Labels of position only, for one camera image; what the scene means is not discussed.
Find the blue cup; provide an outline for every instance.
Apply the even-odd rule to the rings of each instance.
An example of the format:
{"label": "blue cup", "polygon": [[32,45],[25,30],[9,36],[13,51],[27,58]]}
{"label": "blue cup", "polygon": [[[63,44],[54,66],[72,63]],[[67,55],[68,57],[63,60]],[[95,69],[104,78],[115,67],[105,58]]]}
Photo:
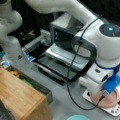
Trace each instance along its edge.
{"label": "blue cup", "polygon": [[68,118],[67,120],[89,120],[89,119],[83,115],[74,115]]}

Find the wooden table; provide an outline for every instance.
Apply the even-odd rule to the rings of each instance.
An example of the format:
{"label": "wooden table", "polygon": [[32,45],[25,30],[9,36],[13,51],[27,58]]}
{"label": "wooden table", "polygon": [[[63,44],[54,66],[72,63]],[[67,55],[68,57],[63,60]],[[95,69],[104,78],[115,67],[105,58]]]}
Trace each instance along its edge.
{"label": "wooden table", "polygon": [[46,97],[1,67],[0,99],[16,120],[52,120]]}

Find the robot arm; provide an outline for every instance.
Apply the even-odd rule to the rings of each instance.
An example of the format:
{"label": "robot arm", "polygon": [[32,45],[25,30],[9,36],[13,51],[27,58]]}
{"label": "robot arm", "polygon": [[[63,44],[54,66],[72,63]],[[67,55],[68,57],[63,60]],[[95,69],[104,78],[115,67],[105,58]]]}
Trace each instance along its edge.
{"label": "robot arm", "polygon": [[[25,1],[39,13],[67,12],[83,23],[85,27],[97,19],[90,10],[77,0],[52,0],[51,2],[50,0]],[[83,31],[77,33],[73,39],[72,45],[75,52],[79,46],[79,39]],[[94,58],[96,61],[88,70],[87,78],[80,78],[80,83],[91,94],[97,94],[103,87],[107,92],[111,93],[120,83],[119,77],[115,77],[119,71],[120,64],[119,46],[120,28],[117,25],[105,24],[102,20],[98,19],[85,32],[83,44],[78,54]]]}
{"label": "robot arm", "polygon": [[97,17],[77,0],[25,0],[39,13],[67,12],[84,25]]}

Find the cable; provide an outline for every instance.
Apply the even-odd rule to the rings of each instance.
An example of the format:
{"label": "cable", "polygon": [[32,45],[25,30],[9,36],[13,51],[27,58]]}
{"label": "cable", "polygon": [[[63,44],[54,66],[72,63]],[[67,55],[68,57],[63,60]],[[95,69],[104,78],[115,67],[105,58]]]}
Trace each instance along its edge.
{"label": "cable", "polygon": [[83,31],[82,35],[80,36],[79,47],[78,47],[78,49],[77,49],[77,51],[76,51],[76,53],[75,53],[75,56],[74,56],[74,58],[73,58],[73,60],[72,60],[72,62],[71,62],[71,64],[70,64],[70,66],[69,66],[68,73],[67,73],[67,78],[66,78],[66,81],[67,81],[67,90],[68,90],[68,93],[69,93],[69,96],[70,96],[71,100],[73,101],[73,103],[74,103],[77,107],[79,107],[80,109],[85,110],[85,111],[91,111],[91,110],[97,108],[98,105],[99,105],[99,103],[101,102],[101,100],[102,100],[107,94],[103,94],[103,95],[101,96],[101,98],[99,99],[98,103],[97,103],[96,105],[94,105],[94,107],[89,108],[89,109],[88,109],[88,108],[83,108],[83,107],[80,106],[80,105],[74,100],[74,98],[72,97],[72,94],[71,94],[70,88],[69,88],[69,80],[68,80],[68,79],[69,79],[69,74],[70,74],[70,70],[71,70],[71,68],[72,68],[73,62],[74,62],[74,60],[75,60],[75,58],[76,58],[76,56],[77,56],[77,54],[78,54],[78,51],[79,51],[81,45],[83,44],[83,41],[82,41],[83,35],[85,34],[86,30],[87,30],[94,22],[96,22],[96,21],[97,21],[98,19],[100,19],[100,18],[101,18],[101,16],[99,16],[97,19],[95,19],[94,21],[92,21],[92,22],[85,28],[85,30]]}

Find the wire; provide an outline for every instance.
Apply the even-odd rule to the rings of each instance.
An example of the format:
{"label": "wire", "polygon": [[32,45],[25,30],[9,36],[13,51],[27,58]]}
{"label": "wire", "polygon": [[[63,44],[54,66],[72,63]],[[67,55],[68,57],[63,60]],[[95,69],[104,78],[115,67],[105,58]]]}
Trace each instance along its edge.
{"label": "wire", "polygon": [[66,78],[66,81],[67,81],[67,90],[68,90],[68,93],[69,93],[69,96],[70,96],[71,100],[73,101],[73,103],[74,103],[77,107],[79,107],[80,109],[85,110],[85,111],[91,111],[91,110],[94,110],[95,108],[97,108],[98,105],[99,105],[99,103],[102,101],[102,99],[103,99],[105,96],[102,95],[101,98],[99,99],[99,101],[97,102],[97,104],[94,105],[94,107],[89,108],[89,109],[88,109],[88,108],[83,108],[83,107],[80,106],[80,105],[74,100],[74,98],[72,97],[72,94],[71,94],[70,88],[69,88],[69,80],[68,80],[68,79],[69,79],[69,74],[70,74],[70,71],[71,71],[73,62],[74,62],[74,60],[75,60],[75,58],[76,58],[76,56],[77,56],[77,54],[78,54],[78,51],[79,51],[81,45],[83,44],[83,41],[82,41],[83,35],[85,34],[86,30],[87,30],[94,22],[96,22],[96,21],[97,21],[98,19],[100,19],[100,18],[101,18],[101,16],[99,16],[97,19],[95,19],[94,21],[92,21],[92,22],[84,29],[82,35],[80,36],[79,46],[78,46],[78,49],[77,49],[77,51],[76,51],[76,53],[75,53],[75,56],[74,56],[74,58],[73,58],[73,60],[72,60],[72,62],[71,62],[71,64],[70,64],[70,66],[69,66],[68,73],[67,73],[67,78]]}

